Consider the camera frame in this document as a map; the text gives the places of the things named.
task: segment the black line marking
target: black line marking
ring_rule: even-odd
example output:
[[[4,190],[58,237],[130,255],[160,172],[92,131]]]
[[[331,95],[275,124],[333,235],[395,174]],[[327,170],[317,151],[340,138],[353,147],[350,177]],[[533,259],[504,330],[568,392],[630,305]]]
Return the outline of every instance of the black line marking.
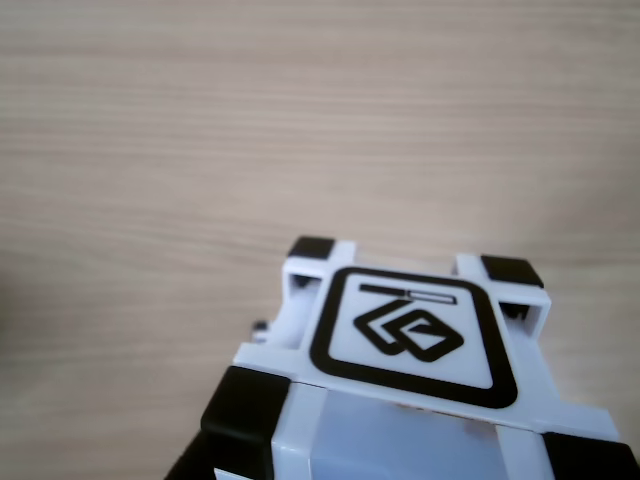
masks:
[[[393,295],[394,297],[404,298],[407,296],[407,291],[400,288],[380,287],[378,285],[360,285],[361,292],[369,293],[381,293],[382,295]]]
[[[410,298],[420,302],[445,303],[447,305],[457,305],[458,299],[453,295],[445,293],[426,292],[424,290],[402,290],[401,288],[383,287],[380,285],[370,285],[363,283],[360,285],[361,292],[379,293],[381,295],[392,295],[399,298]]]
[[[409,298],[420,302],[446,303],[447,305],[457,305],[458,299],[453,295],[444,293],[424,292],[421,290],[409,290]]]
[[[410,331],[442,337],[440,342],[426,350],[420,347],[420,345],[417,345],[405,332],[402,331],[404,327],[418,319],[426,320],[429,322],[429,325],[418,324],[412,327]],[[396,318],[395,320],[387,322],[382,328],[384,328],[393,338],[396,338],[398,342],[409,350],[414,357],[423,362],[435,362],[448,353],[457,350],[464,344],[464,338],[462,338],[462,335],[435,315],[420,309],[413,310]]]

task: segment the light wood tabletop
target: light wood tabletop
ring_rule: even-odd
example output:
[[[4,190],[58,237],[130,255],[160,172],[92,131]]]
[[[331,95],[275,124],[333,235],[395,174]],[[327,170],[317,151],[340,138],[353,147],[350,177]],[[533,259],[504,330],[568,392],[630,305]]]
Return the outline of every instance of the light wood tabletop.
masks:
[[[640,4],[0,1],[0,478],[158,479],[299,234],[529,258],[640,452]]]

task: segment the printed symbol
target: printed symbol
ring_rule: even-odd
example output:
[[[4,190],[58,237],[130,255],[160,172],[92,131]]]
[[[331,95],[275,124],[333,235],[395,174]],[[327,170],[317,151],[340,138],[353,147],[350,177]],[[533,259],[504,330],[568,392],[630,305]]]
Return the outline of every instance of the printed symbol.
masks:
[[[382,353],[386,355],[398,355],[407,350],[418,360],[435,362],[464,344],[462,335],[432,313],[422,309],[411,310],[381,326],[381,328],[394,339],[392,342],[386,341],[371,326],[377,319],[409,305],[414,300],[456,305],[457,300],[453,295],[401,290],[376,285],[361,285],[360,290],[363,292],[381,293],[400,297],[399,299],[360,315],[353,322],[355,327]],[[411,338],[413,335],[411,335],[410,332],[419,335],[440,337],[442,340],[438,341],[435,345],[431,344],[423,348],[418,342]]]

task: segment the wooden surface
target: wooden surface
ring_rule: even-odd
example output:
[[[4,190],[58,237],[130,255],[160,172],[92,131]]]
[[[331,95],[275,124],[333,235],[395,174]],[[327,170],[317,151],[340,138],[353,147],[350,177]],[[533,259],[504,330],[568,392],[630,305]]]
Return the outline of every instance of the wooden surface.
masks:
[[[639,452],[639,133],[637,1],[0,1],[0,478],[162,478],[300,233],[530,258]]]

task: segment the black corner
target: black corner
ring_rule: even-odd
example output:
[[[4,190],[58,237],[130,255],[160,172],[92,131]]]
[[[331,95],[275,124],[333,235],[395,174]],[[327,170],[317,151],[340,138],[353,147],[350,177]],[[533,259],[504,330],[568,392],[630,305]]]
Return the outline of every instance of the black corner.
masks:
[[[288,256],[326,260],[331,254],[334,243],[336,241],[332,238],[300,237],[291,247]]]
[[[269,324],[266,320],[256,320],[253,322],[253,328],[251,330],[253,332],[264,332],[269,330]]]
[[[207,440],[204,433],[200,432],[173,465],[165,480],[215,480],[215,478]]]
[[[216,468],[255,480],[273,479],[271,437],[291,380],[229,367],[201,420]]]
[[[491,280],[537,285],[544,288],[542,279],[529,261],[524,258],[493,257],[491,255],[482,255],[480,258]]]
[[[542,435],[555,480],[576,478],[640,479],[628,445],[560,433]]]

